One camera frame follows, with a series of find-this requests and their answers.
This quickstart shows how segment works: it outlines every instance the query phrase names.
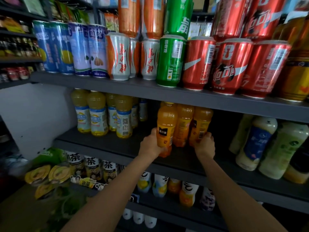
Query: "bottle with blue label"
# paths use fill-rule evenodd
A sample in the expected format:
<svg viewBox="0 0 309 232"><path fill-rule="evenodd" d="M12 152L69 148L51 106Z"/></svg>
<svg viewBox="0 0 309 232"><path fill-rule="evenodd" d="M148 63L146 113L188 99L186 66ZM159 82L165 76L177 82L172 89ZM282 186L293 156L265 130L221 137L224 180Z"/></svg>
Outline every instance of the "bottle with blue label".
<svg viewBox="0 0 309 232"><path fill-rule="evenodd" d="M116 94L107 93L106 103L108 108L108 128L112 132L117 130Z"/></svg>
<svg viewBox="0 0 309 232"><path fill-rule="evenodd" d="M88 27L81 23L69 23L69 36L73 55L75 74L91 75L91 63L88 43Z"/></svg>
<svg viewBox="0 0 309 232"><path fill-rule="evenodd" d="M168 177L158 174L154 175L154 183L152 185L152 192L156 197L163 198L167 191Z"/></svg>
<svg viewBox="0 0 309 232"><path fill-rule="evenodd" d="M91 133L100 137L108 133L105 95L101 92L91 90L87 96L87 103L90 109Z"/></svg>
<svg viewBox="0 0 309 232"><path fill-rule="evenodd" d="M131 112L131 123L132 128L135 129L138 126L138 98L132 97L133 106L132 106L132 112Z"/></svg>
<svg viewBox="0 0 309 232"><path fill-rule="evenodd" d="M89 106L87 104L88 90L75 88L71 93L71 98L77 114L77 129L81 133L91 132L91 119Z"/></svg>
<svg viewBox="0 0 309 232"><path fill-rule="evenodd" d="M236 156L236 163L245 170L253 171L260 162L266 144L278 126L275 118L257 116L253 119L245 145Z"/></svg>
<svg viewBox="0 0 309 232"><path fill-rule="evenodd" d="M107 28L99 24L90 24L88 25L88 30L92 76L109 78L105 48L105 35L108 33Z"/></svg>
<svg viewBox="0 0 309 232"><path fill-rule="evenodd" d="M129 138L132 136L131 112L132 97L126 95L116 96L117 109L117 130L116 134L119 138Z"/></svg>
<svg viewBox="0 0 309 232"><path fill-rule="evenodd" d="M139 192L147 193L151 187L151 173L144 172L137 182L137 189Z"/></svg>
<svg viewBox="0 0 309 232"><path fill-rule="evenodd" d="M45 71L51 73L59 72L49 23L45 21L34 20L33 30L37 38Z"/></svg>
<svg viewBox="0 0 309 232"><path fill-rule="evenodd" d="M51 21L50 28L54 35L54 48L59 61L59 71L62 74L74 74L68 24L59 21Z"/></svg>

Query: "person's right arm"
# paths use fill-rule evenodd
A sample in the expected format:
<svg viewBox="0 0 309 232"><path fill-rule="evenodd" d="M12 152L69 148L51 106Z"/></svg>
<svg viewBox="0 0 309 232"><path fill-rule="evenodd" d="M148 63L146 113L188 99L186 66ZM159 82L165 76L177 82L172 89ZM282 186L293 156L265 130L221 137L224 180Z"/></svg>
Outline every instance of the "person's right arm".
<svg viewBox="0 0 309 232"><path fill-rule="evenodd" d="M238 186L214 161L214 138L207 133L195 146L216 202L230 232L287 231L267 210Z"/></svg>

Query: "coca-cola can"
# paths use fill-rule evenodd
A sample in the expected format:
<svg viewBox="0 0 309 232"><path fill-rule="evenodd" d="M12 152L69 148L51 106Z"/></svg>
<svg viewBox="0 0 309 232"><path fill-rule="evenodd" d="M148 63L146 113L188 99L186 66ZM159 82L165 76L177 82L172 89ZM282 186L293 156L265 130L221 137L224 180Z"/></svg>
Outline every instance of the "coca-cola can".
<svg viewBox="0 0 309 232"><path fill-rule="evenodd" d="M253 42L249 39L226 39L219 46L213 91L232 95L239 89L248 66Z"/></svg>
<svg viewBox="0 0 309 232"><path fill-rule="evenodd" d="M253 0L242 37L252 41L271 39L284 3L285 0Z"/></svg>
<svg viewBox="0 0 309 232"><path fill-rule="evenodd" d="M214 16L211 36L216 41L238 38L249 3L250 0L220 0Z"/></svg>
<svg viewBox="0 0 309 232"><path fill-rule="evenodd" d="M130 38L131 49L131 74L130 78L136 77L140 69L141 42L137 39Z"/></svg>
<svg viewBox="0 0 309 232"><path fill-rule="evenodd" d="M287 41L257 42L240 86L242 95L265 98L271 93L290 50L291 46Z"/></svg>
<svg viewBox="0 0 309 232"><path fill-rule="evenodd" d="M19 80L18 70L14 67L7 67L6 68L7 75L10 80Z"/></svg>
<svg viewBox="0 0 309 232"><path fill-rule="evenodd" d="M141 74L145 80L157 77L160 40L146 39L141 42Z"/></svg>
<svg viewBox="0 0 309 232"><path fill-rule="evenodd" d="M183 87L202 90L208 82L211 62L215 50L213 37L195 36L187 41L186 58L183 68Z"/></svg>
<svg viewBox="0 0 309 232"><path fill-rule="evenodd" d="M119 32L106 36L107 70L113 80L128 80L130 76L130 38Z"/></svg>
<svg viewBox="0 0 309 232"><path fill-rule="evenodd" d="M18 71L19 77L22 80L26 80L29 78L29 71L25 67L17 67L17 71Z"/></svg>
<svg viewBox="0 0 309 232"><path fill-rule="evenodd" d="M209 78L208 78L208 82L207 82L207 88L209 88L209 89L212 89L212 80L214 78L214 72L216 70L219 46L220 46L221 43L222 42L216 42L216 47L214 48L213 60L212 60L212 63L211 63L211 72L209 74Z"/></svg>

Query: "yellow drink bottle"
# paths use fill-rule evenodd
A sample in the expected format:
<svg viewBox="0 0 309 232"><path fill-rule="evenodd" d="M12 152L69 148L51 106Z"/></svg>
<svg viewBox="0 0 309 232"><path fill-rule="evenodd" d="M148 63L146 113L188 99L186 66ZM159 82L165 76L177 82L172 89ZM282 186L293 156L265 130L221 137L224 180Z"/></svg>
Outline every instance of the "yellow drink bottle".
<svg viewBox="0 0 309 232"><path fill-rule="evenodd" d="M87 104L88 94L89 91L77 88L75 88L71 93L71 99L77 114L77 129L79 132L84 134L91 131L90 113Z"/></svg>
<svg viewBox="0 0 309 232"><path fill-rule="evenodd" d="M104 136L108 133L105 95L101 92L91 90L87 96L87 103L90 109L92 135Z"/></svg>
<svg viewBox="0 0 309 232"><path fill-rule="evenodd" d="M167 147L168 151L159 156L166 157L171 154L174 129L177 122L177 108L173 103L165 102L158 111L157 142L159 147Z"/></svg>
<svg viewBox="0 0 309 232"><path fill-rule="evenodd" d="M189 137L190 146L194 147L195 143L199 143L201 141L204 134L207 132L213 114L214 111L212 109L195 107L193 127Z"/></svg>
<svg viewBox="0 0 309 232"><path fill-rule="evenodd" d="M131 112L131 125L132 128L135 129L138 126L138 98L132 97L133 106L132 106L132 112Z"/></svg>
<svg viewBox="0 0 309 232"><path fill-rule="evenodd" d="M126 95L116 95L116 109L118 120L116 134L119 138L129 138L132 136L132 97Z"/></svg>
<svg viewBox="0 0 309 232"><path fill-rule="evenodd" d="M107 93L108 127L112 132L117 129L116 94Z"/></svg>
<svg viewBox="0 0 309 232"><path fill-rule="evenodd" d="M176 123L173 144L177 147L184 147L186 145L191 120L193 119L194 106L177 105L178 120Z"/></svg>

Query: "beverage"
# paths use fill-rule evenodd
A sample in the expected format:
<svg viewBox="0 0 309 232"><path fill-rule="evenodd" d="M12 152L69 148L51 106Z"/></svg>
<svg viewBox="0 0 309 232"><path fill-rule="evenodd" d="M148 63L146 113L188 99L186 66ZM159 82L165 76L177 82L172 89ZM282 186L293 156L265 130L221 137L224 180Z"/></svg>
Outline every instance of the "beverage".
<svg viewBox="0 0 309 232"><path fill-rule="evenodd" d="M87 177L96 181L100 181L103 177L102 161L90 156L85 157L85 166Z"/></svg>
<svg viewBox="0 0 309 232"><path fill-rule="evenodd" d="M188 39L193 5L193 0L167 0L164 35L178 35Z"/></svg>
<svg viewBox="0 0 309 232"><path fill-rule="evenodd" d="M112 132L117 129L117 111L116 111L116 94L107 93L106 103L108 108L108 127Z"/></svg>
<svg viewBox="0 0 309 232"><path fill-rule="evenodd" d="M134 78L139 73L141 57L141 42L134 38L130 38L130 57L130 78Z"/></svg>
<svg viewBox="0 0 309 232"><path fill-rule="evenodd" d="M148 105L147 99L141 98L139 101L139 121L144 122L148 120Z"/></svg>
<svg viewBox="0 0 309 232"><path fill-rule="evenodd" d="M89 106L87 104L88 94L89 91L77 88L75 88L71 93L71 98L77 114L77 129L79 132L84 134L91 132L91 119Z"/></svg>
<svg viewBox="0 0 309 232"><path fill-rule="evenodd" d="M141 74L145 80L155 80L158 69L160 40L146 39L141 42Z"/></svg>
<svg viewBox="0 0 309 232"><path fill-rule="evenodd" d="M68 157L71 174L74 177L75 176L81 176L81 177L86 176L84 156L79 153L70 152L70 151L67 151L66 154Z"/></svg>
<svg viewBox="0 0 309 232"><path fill-rule="evenodd" d="M105 42L105 36L108 33L107 28L98 24L90 24L88 30L92 76L108 78Z"/></svg>
<svg viewBox="0 0 309 232"><path fill-rule="evenodd" d="M212 89L212 81L213 81L214 72L215 72L216 66L217 66L217 58L218 58L218 52L219 52L220 44L221 44L221 42L216 42L216 46L214 48L214 54L213 54L212 63L211 63L211 71L209 73L209 78L208 78L208 82L207 82L207 87L210 88L210 89Z"/></svg>
<svg viewBox="0 0 309 232"><path fill-rule="evenodd" d="M159 147L167 147L166 152L160 153L159 156L166 157L171 154L174 129L177 122L177 108L173 103L165 102L160 107L157 119L157 141Z"/></svg>
<svg viewBox="0 0 309 232"><path fill-rule="evenodd" d="M286 40L290 45L293 45L298 38L304 21L305 17L289 20L288 23L284 25L279 40Z"/></svg>
<svg viewBox="0 0 309 232"><path fill-rule="evenodd" d="M220 0L211 36L222 41L240 36L250 0Z"/></svg>
<svg viewBox="0 0 309 232"><path fill-rule="evenodd" d="M284 26L285 24L279 24L276 28L275 28L275 31L272 35L272 39L273 40L279 40L280 36L281 36L281 33L284 29Z"/></svg>
<svg viewBox="0 0 309 232"><path fill-rule="evenodd" d="M67 23L51 21L49 23L54 39L54 51L59 59L59 72L62 74L74 74L73 55L69 41L69 30Z"/></svg>
<svg viewBox="0 0 309 232"><path fill-rule="evenodd" d="M145 225L147 228L152 229L156 226L157 224L157 219L154 217L150 217L150 216L145 216Z"/></svg>
<svg viewBox="0 0 309 232"><path fill-rule="evenodd" d="M141 34L144 39L163 35L165 0L141 0Z"/></svg>
<svg viewBox="0 0 309 232"><path fill-rule="evenodd" d="M219 46L213 91L232 95L240 87L248 66L253 43L249 39L231 38Z"/></svg>
<svg viewBox="0 0 309 232"><path fill-rule="evenodd" d="M130 209L125 208L125 210L123 211L122 217L125 220L129 220L133 217L133 211Z"/></svg>
<svg viewBox="0 0 309 232"><path fill-rule="evenodd" d="M140 225L145 220L145 214L133 212L133 220L136 224Z"/></svg>
<svg viewBox="0 0 309 232"><path fill-rule="evenodd" d="M119 32L135 38L141 22L140 0L118 0Z"/></svg>
<svg viewBox="0 0 309 232"><path fill-rule="evenodd" d="M73 54L75 74L79 76L91 75L91 58L89 53L88 27L81 23L69 23L69 38Z"/></svg>
<svg viewBox="0 0 309 232"><path fill-rule="evenodd" d="M54 60L54 48L52 42L52 34L49 28L49 23L45 21L34 20L33 30L35 32L39 51L43 61L44 69L46 72L56 73L59 71L58 64Z"/></svg>
<svg viewBox="0 0 309 232"><path fill-rule="evenodd" d="M271 93L290 53L286 41L265 40L255 43L240 89L242 95L265 98Z"/></svg>
<svg viewBox="0 0 309 232"><path fill-rule="evenodd" d="M182 182L182 189L179 192L179 201L183 206L192 207L195 202L195 194L199 186L188 182Z"/></svg>
<svg viewBox="0 0 309 232"><path fill-rule="evenodd" d="M113 80L128 80L130 76L130 38L123 33L106 35L107 69Z"/></svg>
<svg viewBox="0 0 309 232"><path fill-rule="evenodd" d="M91 133L97 137L108 133L105 100L103 93L94 90L91 90L87 96L91 117Z"/></svg>
<svg viewBox="0 0 309 232"><path fill-rule="evenodd" d="M214 197L214 193L211 189L204 187L203 194L200 199L201 208L204 211L212 211L214 206L216 205L216 198Z"/></svg>
<svg viewBox="0 0 309 232"><path fill-rule="evenodd" d="M181 190L181 181L177 179L170 178L168 180L168 191L172 194L178 194Z"/></svg>
<svg viewBox="0 0 309 232"><path fill-rule="evenodd" d="M152 185L152 192L154 196L163 198L167 190L168 177L158 174L154 175L154 183Z"/></svg>
<svg viewBox="0 0 309 232"><path fill-rule="evenodd" d="M212 37L195 36L188 40L182 76L184 88L203 90L208 82L215 47Z"/></svg>
<svg viewBox="0 0 309 232"><path fill-rule="evenodd" d="M229 147L229 151L233 154L237 155L240 151L240 148L242 148L245 144L253 118L254 115L243 114L243 117L239 122L237 132L233 137Z"/></svg>
<svg viewBox="0 0 309 232"><path fill-rule="evenodd" d="M283 122L278 128L275 138L265 151L259 171L273 179L280 179L295 151L309 136L307 125Z"/></svg>
<svg viewBox="0 0 309 232"><path fill-rule="evenodd" d="M193 127L189 137L190 146L194 147L195 143L199 143L201 141L204 134L207 132L213 114L214 111L212 109L195 107Z"/></svg>
<svg viewBox="0 0 309 232"><path fill-rule="evenodd" d="M132 136L131 126L131 109L132 97L125 95L116 95L117 109L117 130L116 134L119 138L129 138Z"/></svg>
<svg viewBox="0 0 309 232"><path fill-rule="evenodd" d="M242 37L252 40L271 39L284 3L285 0L253 0Z"/></svg>
<svg viewBox="0 0 309 232"><path fill-rule="evenodd" d="M178 119L173 135L173 144L177 147L184 147L187 143L189 126L193 119L194 106L177 105Z"/></svg>
<svg viewBox="0 0 309 232"><path fill-rule="evenodd" d="M292 102L304 101L309 95L309 59L288 58L275 90L277 97L281 99Z"/></svg>
<svg viewBox="0 0 309 232"><path fill-rule="evenodd" d="M135 129L138 126L138 98L132 97L132 102L131 125L132 128Z"/></svg>
<svg viewBox="0 0 309 232"><path fill-rule="evenodd" d="M304 184L309 178L309 139L295 152L283 177L290 182Z"/></svg>
<svg viewBox="0 0 309 232"><path fill-rule="evenodd" d="M144 172L137 182L139 192L147 193L151 187L151 173Z"/></svg>
<svg viewBox="0 0 309 232"><path fill-rule="evenodd" d="M158 85L177 86L181 77L185 50L186 40L182 36L164 35L160 39L156 78Z"/></svg>
<svg viewBox="0 0 309 232"><path fill-rule="evenodd" d="M119 164L103 161L103 178L106 183L110 183L120 173Z"/></svg>
<svg viewBox="0 0 309 232"><path fill-rule="evenodd" d="M278 126L275 118L258 116L253 119L246 144L236 156L236 164L245 170L253 171L260 162L266 144Z"/></svg>

